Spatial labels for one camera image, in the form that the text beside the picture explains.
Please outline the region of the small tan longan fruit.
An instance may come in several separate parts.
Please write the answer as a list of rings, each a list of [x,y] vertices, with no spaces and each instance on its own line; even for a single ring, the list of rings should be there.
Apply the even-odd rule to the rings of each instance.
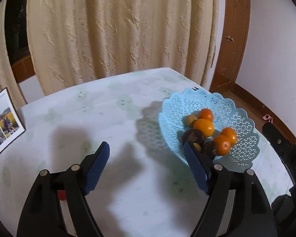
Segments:
[[[197,150],[198,152],[201,151],[201,146],[200,146],[198,143],[193,143],[193,145],[194,145],[194,147],[196,148],[196,150]]]

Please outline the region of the brown wooden door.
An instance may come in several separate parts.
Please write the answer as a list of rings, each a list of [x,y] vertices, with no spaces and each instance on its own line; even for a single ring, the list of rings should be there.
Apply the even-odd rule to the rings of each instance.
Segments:
[[[241,67],[250,24],[250,0],[226,0],[225,21],[210,92],[231,90]]]

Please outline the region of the photo collage card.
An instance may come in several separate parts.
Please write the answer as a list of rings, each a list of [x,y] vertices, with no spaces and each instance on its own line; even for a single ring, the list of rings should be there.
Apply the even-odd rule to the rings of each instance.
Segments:
[[[5,88],[0,92],[0,154],[24,132],[25,127]]]

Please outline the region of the dark wrinkled passion fruit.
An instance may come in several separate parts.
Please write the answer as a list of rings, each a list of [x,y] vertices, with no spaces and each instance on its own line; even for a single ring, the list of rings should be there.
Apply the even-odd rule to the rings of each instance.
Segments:
[[[205,141],[201,147],[201,151],[213,161],[216,157],[216,144],[213,141]]]

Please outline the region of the large orange fruit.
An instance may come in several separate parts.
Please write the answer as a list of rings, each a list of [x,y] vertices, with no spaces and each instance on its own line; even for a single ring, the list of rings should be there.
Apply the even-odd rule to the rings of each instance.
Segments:
[[[214,134],[214,124],[206,119],[197,119],[193,124],[194,129],[198,129],[202,132],[204,137],[210,137]]]

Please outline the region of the light blue lattice fruit basket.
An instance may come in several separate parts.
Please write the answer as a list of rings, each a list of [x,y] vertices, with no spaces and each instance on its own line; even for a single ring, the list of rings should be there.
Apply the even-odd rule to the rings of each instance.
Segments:
[[[259,135],[255,133],[255,123],[242,108],[236,108],[231,99],[219,93],[208,93],[203,89],[186,89],[183,93],[173,93],[162,103],[158,116],[160,132],[168,148],[186,162],[183,152],[183,134],[192,129],[194,120],[197,127],[205,131],[205,139],[210,141],[226,128],[236,134],[236,142],[225,155],[217,155],[215,161],[230,171],[244,172],[253,166],[253,160],[260,153]]]

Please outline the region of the tan longan in basket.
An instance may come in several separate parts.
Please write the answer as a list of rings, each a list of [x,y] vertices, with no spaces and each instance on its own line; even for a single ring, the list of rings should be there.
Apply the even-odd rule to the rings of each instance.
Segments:
[[[186,126],[192,127],[194,122],[197,120],[197,116],[196,115],[187,115],[184,117],[184,123]]]

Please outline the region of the cream textured curtain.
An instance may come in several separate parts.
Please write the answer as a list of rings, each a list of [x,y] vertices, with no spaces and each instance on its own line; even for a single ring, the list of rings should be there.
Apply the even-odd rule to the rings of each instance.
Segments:
[[[10,98],[16,108],[26,105],[21,89],[13,74],[6,46],[5,10],[7,0],[0,3],[0,91],[7,88]]]
[[[219,0],[27,0],[28,44],[44,94],[169,67],[204,86]]]

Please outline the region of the dark passion fruit in basket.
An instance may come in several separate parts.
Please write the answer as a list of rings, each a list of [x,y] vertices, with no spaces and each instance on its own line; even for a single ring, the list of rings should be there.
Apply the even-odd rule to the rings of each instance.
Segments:
[[[204,135],[198,129],[189,129],[184,132],[182,135],[182,142],[185,144],[186,142],[192,142],[197,144],[202,144],[205,140]]]

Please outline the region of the small orange tangerine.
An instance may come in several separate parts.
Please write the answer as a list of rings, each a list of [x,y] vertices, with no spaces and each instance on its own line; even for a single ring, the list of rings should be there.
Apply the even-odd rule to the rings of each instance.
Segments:
[[[206,119],[206,120],[209,120],[211,122],[214,119],[212,111],[210,109],[207,109],[207,108],[204,108],[204,109],[200,110],[199,114],[198,114],[198,117],[199,117],[199,119]]]
[[[232,129],[231,127],[226,127],[221,131],[221,135],[226,136],[229,141],[230,144],[233,146],[236,144],[237,142],[237,134],[235,132],[234,129]]]
[[[224,135],[219,135],[213,139],[213,142],[215,144],[216,154],[218,156],[225,156],[229,153],[231,148],[231,143],[229,138],[227,138]]]

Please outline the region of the white green patterned tablecloth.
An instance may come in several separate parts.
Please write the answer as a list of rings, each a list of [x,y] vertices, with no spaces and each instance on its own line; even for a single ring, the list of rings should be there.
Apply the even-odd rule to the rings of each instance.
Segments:
[[[195,83],[168,68],[88,82],[18,109],[25,132],[0,154],[0,220],[15,234],[39,172],[64,171],[106,141],[108,163],[87,196],[104,236],[190,236],[206,204],[160,135],[162,101]]]

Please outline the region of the red cherry tomato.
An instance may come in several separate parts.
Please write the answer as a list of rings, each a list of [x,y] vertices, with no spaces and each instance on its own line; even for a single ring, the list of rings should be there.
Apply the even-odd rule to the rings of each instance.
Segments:
[[[66,200],[66,192],[64,190],[58,190],[58,198],[60,201]]]

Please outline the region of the cream textured curtain right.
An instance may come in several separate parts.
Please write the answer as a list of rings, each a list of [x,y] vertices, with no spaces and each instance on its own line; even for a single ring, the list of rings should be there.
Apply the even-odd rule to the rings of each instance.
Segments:
[[[169,67],[204,86],[219,0],[27,0],[28,44],[44,94]]]

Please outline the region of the cream textured curtain left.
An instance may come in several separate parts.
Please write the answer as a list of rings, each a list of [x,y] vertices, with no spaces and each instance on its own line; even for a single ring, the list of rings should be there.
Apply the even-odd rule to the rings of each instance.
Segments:
[[[5,10],[7,0],[0,3],[0,91],[7,88],[10,98],[16,108],[26,105],[21,89],[13,74],[6,46]]]

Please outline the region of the pink slipper on floor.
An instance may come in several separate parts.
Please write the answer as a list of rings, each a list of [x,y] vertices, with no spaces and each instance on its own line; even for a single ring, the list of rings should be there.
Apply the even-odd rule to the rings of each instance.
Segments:
[[[269,114],[264,115],[262,118],[264,121],[270,122],[271,124],[273,123],[273,117]]]

